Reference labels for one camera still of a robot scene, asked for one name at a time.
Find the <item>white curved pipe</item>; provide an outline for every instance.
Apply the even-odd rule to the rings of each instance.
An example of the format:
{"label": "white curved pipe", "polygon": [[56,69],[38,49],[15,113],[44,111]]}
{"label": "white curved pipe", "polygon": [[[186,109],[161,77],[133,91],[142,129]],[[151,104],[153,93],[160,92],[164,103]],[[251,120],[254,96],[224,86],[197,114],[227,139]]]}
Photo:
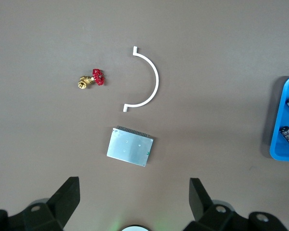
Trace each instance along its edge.
{"label": "white curved pipe", "polygon": [[146,101],[144,101],[144,102],[142,102],[142,103],[139,103],[139,104],[127,104],[127,103],[124,104],[124,108],[123,108],[123,111],[124,111],[124,112],[127,112],[127,108],[128,108],[128,107],[141,107],[141,106],[143,106],[143,105],[146,105],[148,102],[150,102],[150,101],[153,99],[153,97],[155,96],[155,94],[156,94],[156,92],[157,92],[157,90],[158,90],[158,84],[159,84],[158,71],[156,70],[156,67],[155,67],[154,64],[151,62],[151,60],[149,60],[149,59],[148,59],[147,57],[145,57],[144,55],[137,53],[137,47],[136,47],[136,46],[134,46],[133,55],[134,55],[134,56],[138,56],[138,57],[146,60],[146,61],[151,65],[151,67],[152,67],[153,70],[154,70],[155,77],[156,77],[155,88],[154,88],[154,91],[153,91],[152,95],[151,95]]}

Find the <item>white bracket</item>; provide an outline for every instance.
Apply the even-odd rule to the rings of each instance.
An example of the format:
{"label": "white bracket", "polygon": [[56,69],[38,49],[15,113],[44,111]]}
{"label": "white bracket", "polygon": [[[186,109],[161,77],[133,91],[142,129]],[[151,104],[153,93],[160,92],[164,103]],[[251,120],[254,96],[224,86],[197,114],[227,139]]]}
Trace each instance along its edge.
{"label": "white bracket", "polygon": [[137,47],[136,47],[136,46],[134,46],[133,55],[134,55],[134,56],[138,56],[138,57],[146,60],[146,61],[151,65],[151,67],[152,67],[153,70],[154,70],[155,77],[156,77],[155,88],[154,88],[154,91],[153,91],[152,95],[151,95],[146,101],[144,101],[144,102],[142,102],[142,103],[139,103],[139,104],[127,104],[127,103],[124,104],[124,108],[123,108],[123,111],[124,111],[124,112],[127,112],[127,108],[128,108],[128,107],[141,107],[141,106],[143,106],[143,105],[146,105],[148,102],[150,102],[150,101],[153,99],[153,97],[155,96],[155,94],[156,94],[156,92],[157,92],[157,90],[158,90],[158,83],[159,83],[158,71],[156,70],[156,67],[154,66],[154,64],[151,62],[151,60],[149,60],[149,59],[148,59],[147,57],[145,57],[144,55],[137,53]]}

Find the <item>red valve handle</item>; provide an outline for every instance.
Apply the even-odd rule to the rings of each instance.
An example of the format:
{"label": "red valve handle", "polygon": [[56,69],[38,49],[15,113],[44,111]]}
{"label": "red valve handle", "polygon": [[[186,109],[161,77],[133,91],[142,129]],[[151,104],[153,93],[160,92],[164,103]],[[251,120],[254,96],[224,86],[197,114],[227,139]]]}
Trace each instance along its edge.
{"label": "red valve handle", "polygon": [[104,84],[105,77],[100,69],[93,69],[92,75],[98,86],[101,86]]}

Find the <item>brass valve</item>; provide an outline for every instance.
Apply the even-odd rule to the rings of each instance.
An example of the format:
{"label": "brass valve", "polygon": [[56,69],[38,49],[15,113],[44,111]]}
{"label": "brass valve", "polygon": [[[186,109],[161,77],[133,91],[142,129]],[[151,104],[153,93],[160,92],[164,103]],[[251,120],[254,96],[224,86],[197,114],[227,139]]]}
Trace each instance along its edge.
{"label": "brass valve", "polygon": [[82,76],[78,82],[78,87],[80,89],[85,89],[87,85],[94,84],[93,76]]}

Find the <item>metal plate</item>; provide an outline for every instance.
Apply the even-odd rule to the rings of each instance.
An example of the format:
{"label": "metal plate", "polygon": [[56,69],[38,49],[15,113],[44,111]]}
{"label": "metal plate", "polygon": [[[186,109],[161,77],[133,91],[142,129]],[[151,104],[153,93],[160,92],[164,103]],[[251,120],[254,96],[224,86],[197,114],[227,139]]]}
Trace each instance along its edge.
{"label": "metal plate", "polygon": [[152,144],[152,138],[113,128],[107,156],[144,167]]}

